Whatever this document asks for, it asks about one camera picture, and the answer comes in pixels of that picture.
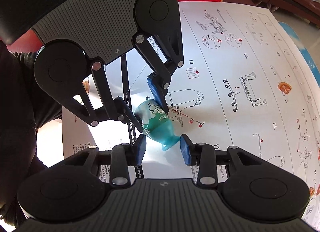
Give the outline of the small teal bottle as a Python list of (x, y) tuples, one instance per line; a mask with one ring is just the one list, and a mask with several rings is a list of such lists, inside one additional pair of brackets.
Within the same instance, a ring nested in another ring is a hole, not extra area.
[(135, 110), (135, 116), (140, 121), (144, 134), (160, 143), (163, 151), (167, 151), (180, 140), (180, 137), (175, 135), (170, 118), (154, 99), (149, 98), (141, 103)]

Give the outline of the white instruction sheet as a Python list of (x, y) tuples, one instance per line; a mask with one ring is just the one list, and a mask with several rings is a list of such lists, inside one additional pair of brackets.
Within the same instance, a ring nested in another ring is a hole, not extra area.
[[(216, 150), (241, 147), (300, 177), (310, 190), (303, 220), (319, 230), (319, 86), (297, 39), (263, 8), (181, 2), (180, 16), (184, 65), (165, 97), (175, 134)], [(139, 136), (118, 121), (92, 128), (62, 112), (64, 159)], [(163, 151), (147, 138), (144, 177), (196, 182), (198, 171), (184, 164), (179, 143)]]

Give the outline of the blue table mat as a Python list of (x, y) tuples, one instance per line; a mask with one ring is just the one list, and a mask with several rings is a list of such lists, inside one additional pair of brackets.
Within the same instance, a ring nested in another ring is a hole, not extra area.
[(304, 46), (302, 41), (300, 40), (297, 33), (287, 24), (284, 22), (279, 22), (279, 24), (282, 26), (282, 28), (285, 30), (285, 32), (290, 36), (290, 38), (293, 40), (297, 48), (299, 49), (300, 53), (304, 57), (306, 63), (308, 64), (311, 72), (313, 73), (317, 83), (319, 83), (319, 70), (316, 66), (315, 61), (313, 60), (312, 56), (308, 52), (307, 48)]

